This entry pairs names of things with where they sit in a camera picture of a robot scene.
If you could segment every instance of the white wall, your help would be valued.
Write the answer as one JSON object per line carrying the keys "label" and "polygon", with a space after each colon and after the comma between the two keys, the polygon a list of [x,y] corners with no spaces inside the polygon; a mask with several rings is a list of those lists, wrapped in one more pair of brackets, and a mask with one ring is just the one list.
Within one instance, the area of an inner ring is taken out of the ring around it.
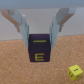
{"label": "white wall", "polygon": [[[55,9],[19,9],[26,15],[29,33],[49,33],[52,17],[58,12]],[[58,36],[84,34],[84,8],[77,8],[76,13],[64,25]],[[14,25],[0,14],[0,40],[22,39]]]}

